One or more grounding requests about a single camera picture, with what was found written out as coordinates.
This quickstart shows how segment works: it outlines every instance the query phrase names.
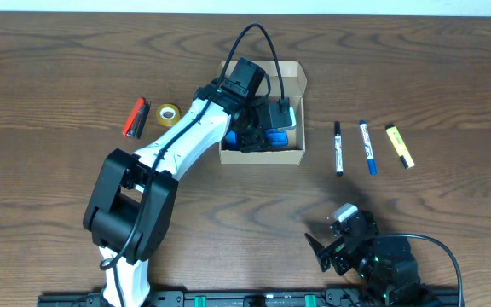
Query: tape roll hole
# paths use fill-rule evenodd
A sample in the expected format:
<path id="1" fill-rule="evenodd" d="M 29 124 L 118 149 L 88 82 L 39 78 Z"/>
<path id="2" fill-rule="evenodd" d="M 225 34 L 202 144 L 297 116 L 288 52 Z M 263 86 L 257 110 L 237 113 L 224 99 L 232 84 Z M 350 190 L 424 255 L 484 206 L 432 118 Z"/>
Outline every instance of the tape roll hole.
<path id="1" fill-rule="evenodd" d="M 163 119 L 174 119 L 176 116 L 176 111 L 172 109 L 171 107 L 164 107 L 162 110 L 160 110 L 160 116 Z"/>

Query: robotic arm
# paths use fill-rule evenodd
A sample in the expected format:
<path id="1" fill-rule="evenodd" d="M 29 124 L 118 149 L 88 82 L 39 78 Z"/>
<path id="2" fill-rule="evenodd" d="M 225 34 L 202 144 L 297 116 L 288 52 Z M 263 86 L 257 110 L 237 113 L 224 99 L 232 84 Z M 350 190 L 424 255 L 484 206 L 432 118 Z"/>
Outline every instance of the robotic arm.
<path id="1" fill-rule="evenodd" d="M 123 257 L 113 268 L 106 270 L 107 284 L 103 297 L 109 304 L 121 305 L 117 287 L 126 307 L 140 306 L 147 298 L 150 292 L 148 259 L 170 226 L 178 181 L 207 148 L 233 130 L 238 136 L 240 151 L 264 150 L 270 148 L 265 130 L 294 128 L 295 116 L 288 99 L 268 104 L 268 96 L 255 97 L 265 76 L 266 72 L 261 67 L 240 59 L 220 88 L 216 88 L 215 81 L 200 88 L 187 114 L 157 141 L 132 155 L 116 149 L 106 158 L 83 225 L 92 233 L 92 240 L 100 247 L 104 259 L 109 261 L 123 249 L 128 236 L 132 235 L 130 232 L 140 211 L 140 203 L 121 194 L 121 188 L 143 192 L 148 183 L 150 165 L 161 150 L 204 111 L 199 121 L 171 144 L 156 165 L 137 231 L 124 249 Z"/>

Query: cardboard box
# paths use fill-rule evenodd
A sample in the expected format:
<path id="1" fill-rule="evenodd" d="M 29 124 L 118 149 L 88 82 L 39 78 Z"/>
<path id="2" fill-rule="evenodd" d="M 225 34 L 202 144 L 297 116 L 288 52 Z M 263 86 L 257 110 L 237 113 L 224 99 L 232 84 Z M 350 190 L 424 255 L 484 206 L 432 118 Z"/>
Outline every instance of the cardboard box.
<path id="1" fill-rule="evenodd" d="M 269 101 L 275 102 L 280 98 L 280 81 L 273 61 L 254 61 L 269 75 L 272 90 Z M 236 67 L 237 61 L 231 61 L 226 71 L 227 77 Z M 306 75 L 303 67 L 296 61 L 279 61 L 281 76 L 286 97 L 289 97 L 291 107 L 297 117 L 297 126 L 293 130 L 286 131 L 289 143 L 286 147 L 273 148 L 272 151 L 260 153 L 241 153 L 240 151 L 227 150 L 226 137 L 219 142 L 219 157 L 222 164 L 300 164 L 306 151 L 304 139 L 304 90 L 306 89 Z M 216 77 L 221 74 L 225 61 L 219 65 Z M 262 96 L 268 92 L 266 80 L 263 80 L 257 95 Z"/>

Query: white wall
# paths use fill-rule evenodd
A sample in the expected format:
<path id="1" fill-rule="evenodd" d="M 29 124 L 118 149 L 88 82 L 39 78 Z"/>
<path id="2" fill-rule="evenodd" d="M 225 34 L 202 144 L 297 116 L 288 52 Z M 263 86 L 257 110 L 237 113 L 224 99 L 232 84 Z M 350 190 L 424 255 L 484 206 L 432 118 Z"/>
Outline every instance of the white wall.
<path id="1" fill-rule="evenodd" d="M 0 10 L 491 16 L 491 0 L 0 0 Z"/>

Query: wooden table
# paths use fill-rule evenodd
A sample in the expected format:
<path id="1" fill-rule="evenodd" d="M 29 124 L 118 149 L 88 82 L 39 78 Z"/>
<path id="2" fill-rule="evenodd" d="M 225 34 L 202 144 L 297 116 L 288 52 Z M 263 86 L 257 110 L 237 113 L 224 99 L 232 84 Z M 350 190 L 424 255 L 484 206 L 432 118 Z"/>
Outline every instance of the wooden table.
<path id="1" fill-rule="evenodd" d="M 194 290 L 358 284 L 322 274 L 303 237 L 331 241 L 350 202 L 383 232 L 431 235 L 455 253 L 469 306 L 491 306 L 491 19 L 368 16 L 0 13 L 0 306 L 105 282 L 82 218 L 101 164 L 165 132 L 120 135 L 139 96 L 183 112 L 249 23 L 281 60 L 300 61 L 307 150 L 301 165 L 220 165 L 206 152 L 180 183 L 150 281 Z M 269 60 L 260 32 L 235 58 Z M 370 124 L 378 176 L 358 122 Z M 344 177 L 332 122 L 343 123 Z M 417 164 L 384 132 L 395 123 Z M 413 242 L 420 276 L 456 284 L 437 246 Z"/>

